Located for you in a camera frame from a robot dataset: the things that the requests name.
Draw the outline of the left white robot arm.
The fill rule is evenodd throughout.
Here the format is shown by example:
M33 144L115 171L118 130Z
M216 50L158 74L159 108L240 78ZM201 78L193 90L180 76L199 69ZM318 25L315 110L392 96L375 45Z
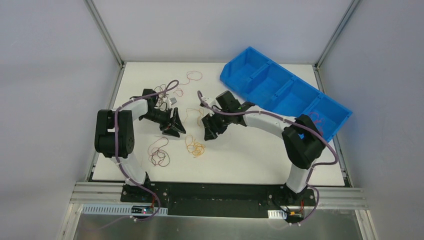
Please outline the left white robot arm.
M161 110L156 106L159 93L146 88L142 95L132 97L116 109L101 109L97 112L94 148L105 158L111 159L125 177L125 183L135 186L133 195L140 202L152 198L153 189L146 184L148 174L138 165L134 153L134 121L146 119L157 123L162 134L180 137L186 130L178 108Z

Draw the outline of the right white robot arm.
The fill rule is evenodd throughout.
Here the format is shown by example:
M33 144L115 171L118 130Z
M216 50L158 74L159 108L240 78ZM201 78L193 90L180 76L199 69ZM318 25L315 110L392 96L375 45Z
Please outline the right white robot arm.
M197 96L200 106L209 109L201 120L205 141L215 140L231 124L256 128L282 139L291 162L288 179L283 185L284 200L290 205L303 200L312 165L327 146L308 115L288 119L261 108L253 110L254 103L240 103L228 90L216 98L204 97L200 91Z

